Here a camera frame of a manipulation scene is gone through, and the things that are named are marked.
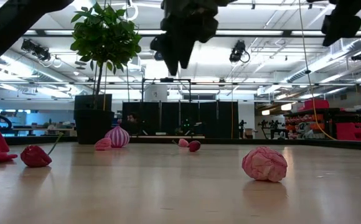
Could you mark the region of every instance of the ceiling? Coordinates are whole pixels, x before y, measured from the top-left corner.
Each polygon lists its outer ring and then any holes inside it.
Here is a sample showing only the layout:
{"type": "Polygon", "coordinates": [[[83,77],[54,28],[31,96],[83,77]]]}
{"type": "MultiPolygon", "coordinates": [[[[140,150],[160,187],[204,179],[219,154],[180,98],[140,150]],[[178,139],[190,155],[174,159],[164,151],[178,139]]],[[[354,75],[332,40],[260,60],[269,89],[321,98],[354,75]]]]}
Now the ceiling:
{"type": "MultiPolygon", "coordinates": [[[[74,11],[79,10],[81,6],[91,6],[94,1],[89,0],[75,0],[75,2],[63,9],[62,11],[52,12],[44,15],[31,29],[73,29],[70,23],[74,15],[74,11]]],[[[111,3],[115,9],[120,9],[124,6],[124,1],[98,1],[104,5],[111,3]]],[[[301,29],[301,22],[298,11],[298,0],[256,0],[255,9],[252,10],[252,1],[239,0],[228,7],[219,8],[219,13],[215,17],[219,21],[219,29],[259,29],[259,30],[273,30],[273,29],[301,29]]],[[[134,22],[139,29],[159,29],[159,24],[163,18],[163,11],[159,8],[160,0],[134,0],[133,4],[138,7],[138,16],[134,22]]],[[[308,4],[302,1],[302,19],[304,29],[320,30],[324,16],[331,13],[333,6],[328,5],[327,1],[322,1],[312,5],[308,9],[308,4]]],[[[129,16],[135,13],[134,8],[129,9],[129,16]]],[[[20,38],[12,47],[11,51],[20,55],[19,63],[24,63],[32,68],[37,69],[41,64],[37,59],[29,54],[23,53],[21,44],[25,37],[20,38]]],[[[75,52],[70,50],[70,45],[73,42],[72,37],[31,37],[32,41],[44,47],[48,47],[52,58],[58,57],[62,61],[62,65],[57,68],[50,65],[51,62],[44,63],[46,69],[45,74],[52,73],[55,77],[57,74],[63,77],[59,80],[66,82],[85,82],[94,78],[95,72],[89,66],[85,66],[85,70],[77,70],[78,65],[75,61],[78,60],[75,52]]],[[[140,46],[142,52],[139,54],[140,70],[130,69],[128,72],[130,82],[140,82],[142,75],[146,72],[146,67],[154,67],[155,73],[166,75],[167,71],[164,62],[155,62],[152,59],[153,51],[150,50],[149,44],[153,37],[143,37],[140,46]]],[[[322,46],[322,37],[306,38],[306,56],[308,60],[315,60],[317,57],[326,54],[329,48],[322,46]]],[[[299,67],[303,67],[304,45],[302,38],[255,38],[255,37],[214,37],[206,44],[199,42],[195,43],[194,51],[192,53],[190,63],[187,69],[181,70],[179,78],[190,78],[197,82],[217,82],[219,78],[225,78],[227,82],[281,82],[281,80],[288,76],[292,71],[299,67]],[[251,60],[246,63],[230,63],[229,55],[232,47],[237,40],[244,40],[248,47],[248,52],[251,55],[251,60]]],[[[311,76],[317,77],[315,82],[320,82],[325,78],[343,72],[361,65],[361,61],[353,62],[341,58],[331,65],[324,66],[316,71],[311,76]]],[[[5,81],[19,81],[22,80],[20,72],[17,76],[6,77],[5,81]]],[[[57,82],[56,79],[49,79],[45,77],[44,81],[57,82]]],[[[108,82],[125,82],[126,72],[117,71],[116,74],[108,73],[108,82]]],[[[246,85],[240,86],[235,90],[234,94],[242,93],[240,90],[257,90],[260,85],[246,85]]],[[[117,84],[108,85],[106,89],[124,89],[127,85],[117,84]]],[[[140,84],[131,83],[132,89],[141,88],[140,84]]],[[[218,86],[194,86],[194,89],[217,89],[218,86]]],[[[278,88],[275,92],[280,95],[284,92],[293,92],[286,88],[278,88]]]]}

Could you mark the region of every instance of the duct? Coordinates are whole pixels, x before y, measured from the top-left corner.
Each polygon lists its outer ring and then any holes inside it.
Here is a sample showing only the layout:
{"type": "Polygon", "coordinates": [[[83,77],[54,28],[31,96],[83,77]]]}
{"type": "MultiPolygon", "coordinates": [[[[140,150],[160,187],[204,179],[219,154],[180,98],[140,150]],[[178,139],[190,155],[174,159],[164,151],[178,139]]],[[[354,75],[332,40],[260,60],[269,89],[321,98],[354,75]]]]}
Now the duct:
{"type": "MultiPolygon", "coordinates": [[[[361,38],[358,40],[351,39],[340,39],[336,43],[332,44],[328,50],[314,59],[308,61],[308,67],[311,73],[319,71],[340,59],[347,58],[355,55],[361,51],[361,38]]],[[[306,75],[306,66],[305,64],[293,70],[290,75],[283,78],[280,83],[292,83],[299,78],[302,78],[306,75]]],[[[267,86],[259,88],[257,94],[267,94],[277,90],[279,86],[267,86]]]]}
{"type": "MultiPolygon", "coordinates": [[[[74,82],[74,80],[72,80],[71,78],[66,77],[65,75],[62,75],[59,72],[56,72],[50,68],[46,68],[46,67],[40,65],[38,62],[35,62],[27,57],[23,57],[21,54],[15,52],[13,50],[6,51],[3,56],[8,57],[9,59],[15,60],[17,62],[20,62],[23,65],[29,67],[31,70],[33,70],[35,72],[39,72],[39,73],[43,74],[44,76],[49,77],[57,82],[74,82]]],[[[84,91],[88,94],[92,94],[92,89],[87,86],[71,85],[71,87],[76,88],[80,92],[84,91]]]]}

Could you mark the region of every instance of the pink crumpled paper ball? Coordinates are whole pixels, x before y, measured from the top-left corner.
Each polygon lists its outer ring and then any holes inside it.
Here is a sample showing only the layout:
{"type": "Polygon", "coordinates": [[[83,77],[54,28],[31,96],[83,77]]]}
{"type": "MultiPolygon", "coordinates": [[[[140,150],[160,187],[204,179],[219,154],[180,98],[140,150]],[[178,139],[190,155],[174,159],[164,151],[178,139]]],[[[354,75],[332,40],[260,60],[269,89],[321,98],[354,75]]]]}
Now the pink crumpled paper ball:
{"type": "Polygon", "coordinates": [[[180,139],[178,142],[179,147],[188,147],[189,143],[185,139],[180,139]]]}
{"type": "Polygon", "coordinates": [[[110,138],[103,138],[96,142],[95,150],[97,151],[104,151],[111,149],[111,139],[110,138]]]}
{"type": "Polygon", "coordinates": [[[255,180],[278,182],[286,177],[287,161],[282,154],[261,146],[249,152],[242,161],[244,172],[255,180]]]}

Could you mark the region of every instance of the plant stem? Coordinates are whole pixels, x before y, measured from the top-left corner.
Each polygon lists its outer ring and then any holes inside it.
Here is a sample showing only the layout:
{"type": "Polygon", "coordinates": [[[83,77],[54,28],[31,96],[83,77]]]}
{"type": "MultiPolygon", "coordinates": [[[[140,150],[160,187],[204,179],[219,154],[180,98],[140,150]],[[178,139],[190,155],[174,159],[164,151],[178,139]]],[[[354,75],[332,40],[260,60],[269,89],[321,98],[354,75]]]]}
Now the plant stem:
{"type": "Polygon", "coordinates": [[[100,92],[100,81],[101,81],[101,75],[103,73],[103,63],[100,65],[99,68],[99,78],[98,78],[98,84],[96,85],[96,93],[95,93],[95,100],[93,102],[93,109],[98,109],[98,95],[100,92]]]}

